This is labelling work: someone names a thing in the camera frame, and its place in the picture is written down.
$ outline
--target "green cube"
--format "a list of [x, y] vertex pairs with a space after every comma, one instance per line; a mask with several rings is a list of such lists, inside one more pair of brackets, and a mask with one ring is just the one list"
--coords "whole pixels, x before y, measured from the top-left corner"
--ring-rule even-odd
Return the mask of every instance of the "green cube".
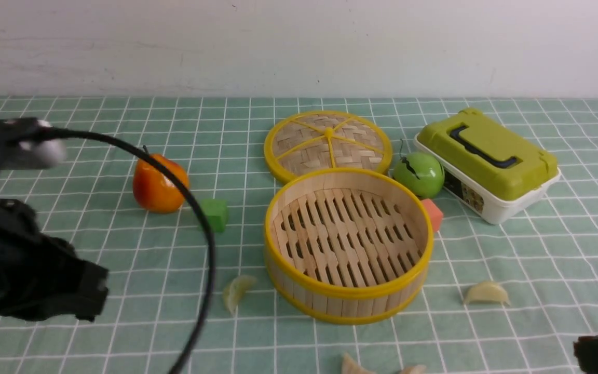
[[209, 221], [209, 226], [215, 232], [224, 232], [229, 218], [227, 201], [223, 199], [204, 199], [200, 202], [200, 208], [204, 211]]

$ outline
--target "wall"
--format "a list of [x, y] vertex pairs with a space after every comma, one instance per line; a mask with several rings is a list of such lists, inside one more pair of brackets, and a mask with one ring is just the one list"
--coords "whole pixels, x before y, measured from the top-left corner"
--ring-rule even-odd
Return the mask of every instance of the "wall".
[[0, 94], [598, 97], [598, 0], [0, 0]]

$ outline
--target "bamboo steamer lid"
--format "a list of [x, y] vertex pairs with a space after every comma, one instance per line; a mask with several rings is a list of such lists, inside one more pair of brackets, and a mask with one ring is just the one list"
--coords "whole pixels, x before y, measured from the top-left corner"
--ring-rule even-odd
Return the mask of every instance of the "bamboo steamer lid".
[[393, 150], [387, 135], [371, 121], [349, 113], [315, 111], [290, 116], [264, 140], [264, 159], [283, 184], [328, 168], [387, 173]]

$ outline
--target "black wire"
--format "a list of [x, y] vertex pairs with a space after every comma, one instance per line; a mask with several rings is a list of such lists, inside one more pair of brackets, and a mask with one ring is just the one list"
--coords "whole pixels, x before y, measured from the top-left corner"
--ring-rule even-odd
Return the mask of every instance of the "black wire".
[[200, 208], [197, 200], [193, 196], [193, 194], [181, 183], [181, 181], [175, 177], [175, 175], [170, 172], [163, 164], [159, 163], [156, 159], [152, 158], [138, 147], [133, 146], [132, 144], [120, 140], [118, 138], [110, 137], [109, 135], [99, 134], [97, 132], [90, 132], [90, 131], [77, 131], [77, 130], [69, 130], [68, 128], [43, 128], [40, 132], [39, 137], [35, 137], [35, 140], [54, 140], [54, 139], [68, 139], [68, 138], [80, 138], [86, 140], [95, 140], [97, 142], [104, 142], [115, 146], [117, 148], [123, 149], [126, 152], [129, 152], [135, 157], [142, 159], [143, 161], [147, 162], [152, 167], [156, 168], [162, 175], [172, 182], [175, 185], [176, 189], [181, 192], [181, 195], [188, 201], [188, 204], [193, 209], [193, 213], [197, 216], [197, 220], [204, 231], [205, 237], [207, 238], [207, 284], [205, 286], [205, 294], [202, 296], [202, 305], [200, 307], [200, 311], [197, 314], [197, 321], [195, 322], [195, 327], [193, 327], [193, 332], [191, 333], [188, 342], [184, 346], [183, 350], [181, 351], [179, 357], [176, 359], [174, 365], [172, 365], [169, 374], [179, 374], [181, 369], [186, 365], [188, 359], [190, 358], [192, 350], [195, 348], [197, 344], [197, 339], [202, 332], [202, 328], [207, 320], [207, 313], [209, 313], [209, 306], [211, 305], [211, 299], [213, 296], [214, 291], [214, 278], [216, 275], [216, 248], [214, 244], [214, 234], [209, 226], [209, 222], [207, 221], [207, 217], [205, 213]]

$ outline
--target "bamboo steamer basket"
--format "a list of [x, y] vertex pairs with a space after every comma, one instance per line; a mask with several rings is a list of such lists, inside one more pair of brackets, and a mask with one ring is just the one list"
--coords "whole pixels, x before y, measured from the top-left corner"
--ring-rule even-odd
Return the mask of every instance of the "bamboo steamer basket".
[[371, 121], [338, 111], [299, 113], [280, 121], [264, 140], [264, 159], [282, 184], [316, 170], [359, 168], [386, 174], [393, 149]]
[[433, 247], [419, 199], [372, 170], [307, 173], [272, 199], [264, 261], [278, 292], [333, 324], [369, 324], [418, 294]]

